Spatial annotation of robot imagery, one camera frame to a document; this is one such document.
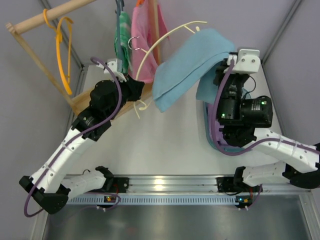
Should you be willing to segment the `cream plastic hanger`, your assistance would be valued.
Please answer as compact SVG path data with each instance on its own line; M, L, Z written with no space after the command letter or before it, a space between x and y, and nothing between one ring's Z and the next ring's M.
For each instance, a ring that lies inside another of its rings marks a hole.
M129 47L132 51L141 50L141 51L143 51L143 52L145 53L144 57L142 58L142 60L141 60L141 62L140 62L140 64L139 64L139 67L138 67L138 69L137 69L137 71L136 71L136 74L135 74L135 76L134 76L135 79L138 80L139 75L140 75L140 72L141 72L141 69L142 69L142 67L143 67L146 59L147 59L148 56L151 54L151 52L152 52L154 49L156 49L156 47L158 47L158 45L159 45L164 39L168 38L171 34L173 34L174 32L176 32L176 31L178 31L179 29L182 29L182 28L185 28L185 29L189 30L190 32L192 32L193 34L195 34L196 32L193 31L191 28L188 27L189 25L192 25L192 24L208 24L208 22L207 22L207 21L191 21L191 22L184 23L184 24L182 24L182 25L180 25L180 26L178 26L178 27L170 30L169 32L167 32L166 34L164 34L162 37L160 37L157 41L155 41L155 43L154 43L151 47L149 47L149 50L145 50L145 49L140 48L140 47L138 47L138 48L133 48L133 47L132 47L132 44L131 44L132 40L133 40L133 39L138 39L140 36L133 36L133 37L131 37L131 38L128 40L128 42L127 42L128 47ZM144 90L143 90L141 96L147 98L147 97L149 97L149 95L151 94L152 86L149 84L149 85L145 85L145 87L146 87L146 91L143 92L143 91L144 91ZM137 101L140 102L140 103L142 103L142 104L144 105L143 107L140 107L140 108L139 108L139 111L145 111L145 110L149 107L149 105L151 104L151 102L152 102L152 101L151 101L150 103L146 104L146 103L145 103L143 100L141 100L141 99L140 99L140 100L137 100ZM136 113L136 115L137 115L137 118L140 119L140 115L139 115L139 112L138 112L137 106L136 106L136 102L137 102L137 101L133 102L133 109L134 109L134 111L135 111L135 113Z

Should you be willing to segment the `light blue trousers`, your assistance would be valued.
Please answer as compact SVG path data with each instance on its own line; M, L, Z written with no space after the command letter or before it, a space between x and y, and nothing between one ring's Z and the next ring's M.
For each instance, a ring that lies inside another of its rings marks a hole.
M152 97L159 111L167 111L203 75L234 50L234 43L213 28L200 30L190 36L155 72Z

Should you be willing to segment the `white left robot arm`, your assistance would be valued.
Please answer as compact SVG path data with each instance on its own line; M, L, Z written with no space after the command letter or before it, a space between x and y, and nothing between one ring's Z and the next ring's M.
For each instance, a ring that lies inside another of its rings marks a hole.
M112 126L111 121L121 108L141 98L144 86L144 82L132 78L123 82L117 79L96 83L89 94L88 107L78 114L56 151L38 171L19 180L20 186L28 193L24 205L26 217L32 217L28 213L30 199L34 199L42 211L53 215L69 200L84 193L107 193L115 189L114 175L107 167L98 166L72 178L66 178L66 175Z

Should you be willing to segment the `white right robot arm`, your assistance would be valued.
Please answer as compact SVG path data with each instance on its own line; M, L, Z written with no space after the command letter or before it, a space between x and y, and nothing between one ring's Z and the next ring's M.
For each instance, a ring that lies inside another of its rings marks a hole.
M270 129L273 105L270 97L262 95L247 99L243 93L249 72L234 73L235 61L220 61L213 83L217 93L212 120L212 140L227 156L240 156L253 150L275 158L275 163L237 167L232 177L236 190L262 184L289 183L301 189L320 186L320 145L307 145Z

